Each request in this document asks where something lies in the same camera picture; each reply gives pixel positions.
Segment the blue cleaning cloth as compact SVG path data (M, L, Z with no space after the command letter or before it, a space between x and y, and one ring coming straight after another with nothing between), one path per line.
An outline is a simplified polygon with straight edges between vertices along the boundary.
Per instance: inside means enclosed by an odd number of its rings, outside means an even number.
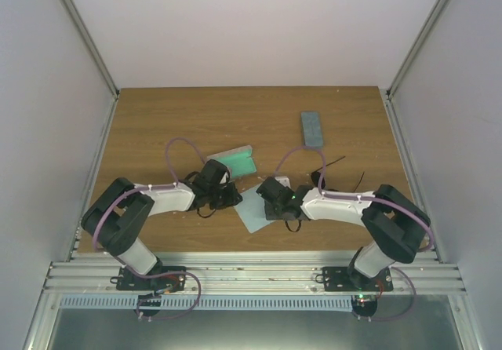
M241 194L242 201L234 207L250 234L258 232L272 223L265 215L265 201L256 193L259 186L260 185L256 185L244 191Z

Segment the grey glasses case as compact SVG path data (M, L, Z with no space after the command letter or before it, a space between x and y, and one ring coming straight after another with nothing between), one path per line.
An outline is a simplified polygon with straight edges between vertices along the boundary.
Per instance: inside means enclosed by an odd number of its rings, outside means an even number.
M257 172L256 164L253 159L253 148L251 145L233 148L216 154L208 155L206 161L210 159L217 160L224 164L229 174L220 182L228 182L240 177L248 176Z

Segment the teal glasses case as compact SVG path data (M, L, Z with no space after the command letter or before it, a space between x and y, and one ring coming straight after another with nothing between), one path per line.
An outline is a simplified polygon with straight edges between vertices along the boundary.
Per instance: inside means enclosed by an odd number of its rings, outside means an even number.
M311 148L322 148L324 139L320 114L317 111L302 111L300 120L304 145Z

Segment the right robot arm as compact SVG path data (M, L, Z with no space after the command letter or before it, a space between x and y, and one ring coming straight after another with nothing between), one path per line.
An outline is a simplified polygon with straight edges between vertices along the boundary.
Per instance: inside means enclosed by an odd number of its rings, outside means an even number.
M272 217L288 221L340 221L364 227L372 242L353 256L347 267L348 284L367 290L384 269L394 263L411 264L419 252L431 248L430 219L401 192L388 184L376 191L347 193L309 185L297 190L275 177L256 190ZM429 244L422 246L425 237Z

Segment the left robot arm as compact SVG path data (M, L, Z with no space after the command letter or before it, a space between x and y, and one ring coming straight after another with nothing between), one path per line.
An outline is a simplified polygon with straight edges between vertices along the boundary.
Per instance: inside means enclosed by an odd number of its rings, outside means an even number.
M194 171L171 184L142 185L120 177L101 194L81 219L81 227L92 236L93 245L132 270L135 282L153 290L162 280L159 259L140 241L146 220L168 212L210 213L242 202L230 170L210 159L202 170Z

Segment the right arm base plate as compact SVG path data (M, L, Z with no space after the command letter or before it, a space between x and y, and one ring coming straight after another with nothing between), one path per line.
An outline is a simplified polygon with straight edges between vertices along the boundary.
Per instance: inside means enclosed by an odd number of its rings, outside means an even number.
M349 275L349 267L326 266L315 274L313 280L323 286L326 292L376 292L394 290L390 268L381 270L376 277L356 277Z

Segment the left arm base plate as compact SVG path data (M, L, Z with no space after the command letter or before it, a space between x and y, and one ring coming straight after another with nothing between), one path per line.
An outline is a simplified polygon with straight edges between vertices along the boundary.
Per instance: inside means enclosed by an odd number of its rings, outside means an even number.
M169 292L178 292L184 290L185 277L187 271L182 266L161 266L154 268L149 272L149 275L157 275L168 272L165 275L155 279L145 279L134 275L127 268L120 268L118 275L110 278L110 283L115 286L116 290L120 291L151 291L158 292L160 290Z

